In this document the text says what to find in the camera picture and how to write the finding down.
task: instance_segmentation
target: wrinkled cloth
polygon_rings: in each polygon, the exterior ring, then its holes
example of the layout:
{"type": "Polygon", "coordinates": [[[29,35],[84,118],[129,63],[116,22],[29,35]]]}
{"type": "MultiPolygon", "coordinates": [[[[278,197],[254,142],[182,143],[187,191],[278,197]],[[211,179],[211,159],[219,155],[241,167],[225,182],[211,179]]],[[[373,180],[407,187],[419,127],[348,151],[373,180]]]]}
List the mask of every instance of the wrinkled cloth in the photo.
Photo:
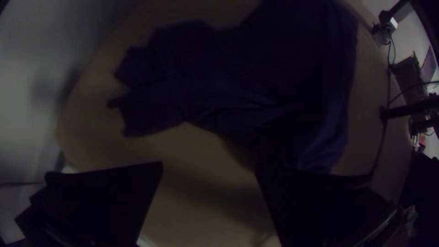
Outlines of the wrinkled cloth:
{"type": "Polygon", "coordinates": [[[156,30],[130,48],[108,102],[126,136],[183,121],[232,138],[263,162],[327,173],[347,142],[356,20],[332,0],[267,1],[240,26],[156,30]]]}

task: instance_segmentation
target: metal stand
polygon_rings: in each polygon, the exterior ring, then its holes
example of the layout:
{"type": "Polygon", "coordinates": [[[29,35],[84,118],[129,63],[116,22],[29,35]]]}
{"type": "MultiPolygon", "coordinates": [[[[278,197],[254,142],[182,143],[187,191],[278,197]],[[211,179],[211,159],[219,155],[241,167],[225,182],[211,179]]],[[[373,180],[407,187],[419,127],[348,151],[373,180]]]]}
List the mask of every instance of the metal stand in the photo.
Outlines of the metal stand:
{"type": "Polygon", "coordinates": [[[432,96],[430,99],[422,100],[411,105],[396,107],[389,110],[381,108],[381,120],[399,118],[415,113],[421,113],[439,107],[439,96],[432,96]]]}
{"type": "MultiPolygon", "coordinates": [[[[393,109],[385,110],[381,107],[380,117],[383,122],[392,118],[404,117],[416,113],[422,113],[431,109],[439,108],[439,96],[430,95],[427,100],[422,100],[411,105],[396,107],[393,109]]],[[[412,135],[417,135],[425,131],[425,129],[435,127],[439,125],[439,118],[433,118],[429,120],[416,121],[410,126],[410,132],[412,135]]]]}

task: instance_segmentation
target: round table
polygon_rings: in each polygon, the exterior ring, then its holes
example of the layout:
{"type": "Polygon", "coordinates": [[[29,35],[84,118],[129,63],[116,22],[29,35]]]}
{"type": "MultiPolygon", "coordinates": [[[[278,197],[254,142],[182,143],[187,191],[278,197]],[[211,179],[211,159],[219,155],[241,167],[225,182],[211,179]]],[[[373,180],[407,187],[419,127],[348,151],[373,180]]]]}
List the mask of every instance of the round table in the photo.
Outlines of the round table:
{"type": "MultiPolygon", "coordinates": [[[[159,247],[250,247],[259,242],[279,246],[248,168],[253,160],[249,152],[187,123],[142,138],[126,138],[119,111],[106,107],[107,100],[126,90],[113,73],[127,48],[145,43],[155,27],[193,18],[223,27],[239,23],[256,5],[254,0],[142,1],[97,50],[62,111],[57,140],[68,163],[81,172],[163,161],[164,176],[142,230],[159,247]]],[[[364,11],[354,0],[347,5],[364,11]]],[[[392,95],[398,92],[392,81],[392,95]]],[[[386,63],[368,28],[360,25],[349,141],[333,174],[370,171],[383,128],[379,107],[386,96],[386,63]]],[[[401,98],[395,106],[402,104],[401,98]]],[[[407,120],[390,120],[373,181],[384,197],[399,196],[411,150],[407,120]]]]}

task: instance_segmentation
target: white wall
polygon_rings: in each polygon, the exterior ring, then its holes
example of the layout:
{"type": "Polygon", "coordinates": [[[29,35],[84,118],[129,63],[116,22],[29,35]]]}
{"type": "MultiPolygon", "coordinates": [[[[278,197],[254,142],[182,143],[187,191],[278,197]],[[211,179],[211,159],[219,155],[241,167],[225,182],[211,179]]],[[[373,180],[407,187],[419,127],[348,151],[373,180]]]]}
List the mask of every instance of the white wall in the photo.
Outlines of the white wall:
{"type": "MultiPolygon", "coordinates": [[[[0,183],[42,181],[59,148],[60,92],[135,0],[10,0],[0,16],[0,183]]],[[[35,188],[0,188],[0,235],[35,188]]]]}

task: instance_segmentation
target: cable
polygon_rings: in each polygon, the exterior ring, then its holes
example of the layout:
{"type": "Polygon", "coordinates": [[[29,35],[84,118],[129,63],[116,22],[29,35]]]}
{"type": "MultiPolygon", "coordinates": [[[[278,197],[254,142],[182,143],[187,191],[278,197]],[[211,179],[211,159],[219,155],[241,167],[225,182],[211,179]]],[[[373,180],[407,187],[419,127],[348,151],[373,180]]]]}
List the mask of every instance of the cable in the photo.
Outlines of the cable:
{"type": "MultiPolygon", "coordinates": [[[[386,43],[386,45],[389,45],[389,50],[387,51],[387,105],[386,108],[389,109],[390,107],[390,92],[391,92],[391,65],[395,64],[395,60],[396,60],[396,48],[395,48],[395,44],[393,42],[393,38],[391,37],[391,40],[389,42],[386,43]],[[392,64],[390,64],[390,50],[392,48],[393,45],[393,62],[392,64]]],[[[376,154],[375,160],[374,160],[374,165],[372,166],[372,170],[370,171],[370,176],[373,176],[375,174],[376,169],[378,168],[378,161],[380,161],[380,156],[381,156],[381,151],[383,149],[383,145],[384,145],[384,139],[385,139],[385,134],[387,132],[387,120],[383,121],[383,132],[381,133],[381,141],[380,141],[380,146],[378,148],[378,152],[376,154]]]]}
{"type": "Polygon", "coordinates": [[[431,133],[431,134],[424,133],[424,135],[426,135],[426,136],[432,136],[434,133],[436,133],[436,132],[433,131],[433,133],[431,133]]]}
{"type": "Polygon", "coordinates": [[[439,81],[431,81],[431,82],[422,82],[422,83],[417,83],[415,85],[411,85],[408,88],[402,90],[402,92],[400,92],[396,97],[394,97],[391,101],[390,104],[392,104],[393,102],[395,102],[395,100],[397,100],[397,98],[399,98],[401,95],[403,95],[405,92],[409,91],[410,89],[417,87],[417,86],[425,86],[425,85],[430,85],[430,84],[436,84],[439,83],[439,81]]]}

